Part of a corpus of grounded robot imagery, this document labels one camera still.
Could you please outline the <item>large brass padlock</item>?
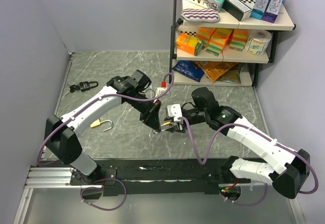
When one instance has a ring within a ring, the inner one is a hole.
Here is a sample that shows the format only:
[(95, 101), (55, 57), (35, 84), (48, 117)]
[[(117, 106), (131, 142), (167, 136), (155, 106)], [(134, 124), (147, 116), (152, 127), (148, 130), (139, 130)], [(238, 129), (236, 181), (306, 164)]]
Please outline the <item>large brass padlock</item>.
[(111, 130), (114, 127), (113, 121), (111, 121), (109, 119), (107, 119), (107, 120), (97, 119), (96, 121), (94, 121), (90, 125), (90, 128), (98, 127), (98, 126), (101, 126), (102, 124), (105, 124), (105, 123), (108, 125), (108, 127), (106, 129), (104, 129), (103, 132), (109, 131), (109, 130)]

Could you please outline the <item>small brass long-shackle padlock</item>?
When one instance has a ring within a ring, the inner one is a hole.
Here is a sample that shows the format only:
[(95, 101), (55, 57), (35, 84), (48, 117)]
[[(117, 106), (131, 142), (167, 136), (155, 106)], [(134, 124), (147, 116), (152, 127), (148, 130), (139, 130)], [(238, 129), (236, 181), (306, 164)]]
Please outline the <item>small brass long-shackle padlock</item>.
[(158, 134), (158, 133), (161, 133), (163, 131), (166, 131), (167, 130), (167, 127), (169, 127), (171, 125), (171, 122), (170, 121), (167, 121), (165, 123), (163, 123), (161, 126), (160, 126), (160, 130), (159, 131), (156, 131), (156, 130), (152, 130), (151, 132), (153, 134)]

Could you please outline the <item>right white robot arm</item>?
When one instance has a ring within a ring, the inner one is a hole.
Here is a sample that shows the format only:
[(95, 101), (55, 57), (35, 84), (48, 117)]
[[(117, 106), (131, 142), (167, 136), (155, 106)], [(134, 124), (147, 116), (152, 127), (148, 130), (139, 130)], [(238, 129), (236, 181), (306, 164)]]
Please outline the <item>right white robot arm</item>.
[(221, 167), (226, 182), (259, 181), (272, 185), (288, 199), (294, 199), (301, 192), (310, 173), (310, 154), (306, 150), (296, 151), (270, 138), (235, 109), (220, 105), (206, 87), (195, 89), (191, 96), (192, 109), (187, 110), (179, 104), (166, 108), (166, 119), (175, 126), (174, 131), (190, 132), (191, 125), (206, 123), (217, 134), (236, 140), (263, 159), (259, 163), (230, 156)]

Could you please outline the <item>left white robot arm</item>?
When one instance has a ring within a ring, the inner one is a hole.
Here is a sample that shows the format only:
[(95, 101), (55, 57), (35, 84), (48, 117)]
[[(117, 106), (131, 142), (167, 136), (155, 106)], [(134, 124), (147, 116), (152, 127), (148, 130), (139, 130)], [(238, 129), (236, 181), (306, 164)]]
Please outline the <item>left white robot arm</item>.
[(116, 76), (91, 99), (61, 117), (50, 116), (46, 121), (46, 147), (65, 165), (82, 173), (88, 184), (95, 184), (102, 176), (101, 167), (84, 152), (79, 136), (108, 111), (128, 103), (140, 113), (140, 122), (160, 132), (161, 101), (148, 99), (142, 92), (151, 80), (140, 70), (131, 76)]

